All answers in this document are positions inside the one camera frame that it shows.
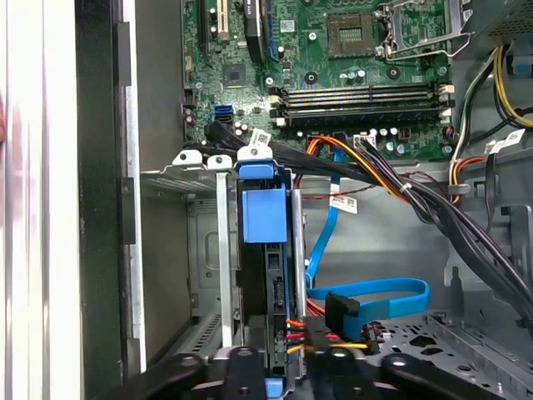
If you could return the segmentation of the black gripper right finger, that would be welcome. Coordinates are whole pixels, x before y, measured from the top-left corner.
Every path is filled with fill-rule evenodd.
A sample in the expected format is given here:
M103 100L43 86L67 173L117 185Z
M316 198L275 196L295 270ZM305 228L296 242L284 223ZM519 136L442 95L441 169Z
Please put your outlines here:
M356 342L336 341L320 318L306 320L306 375L315 399L501 399L486 387L405 352L382 357L375 367L356 350L377 350L378 329L369 323Z

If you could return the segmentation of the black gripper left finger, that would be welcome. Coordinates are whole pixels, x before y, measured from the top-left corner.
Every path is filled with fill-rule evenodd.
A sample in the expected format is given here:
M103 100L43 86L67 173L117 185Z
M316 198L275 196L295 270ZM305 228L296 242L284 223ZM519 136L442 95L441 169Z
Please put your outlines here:
M245 342L223 347L210 362L178 353L115 387L101 399L265 399L267 318L248 318Z

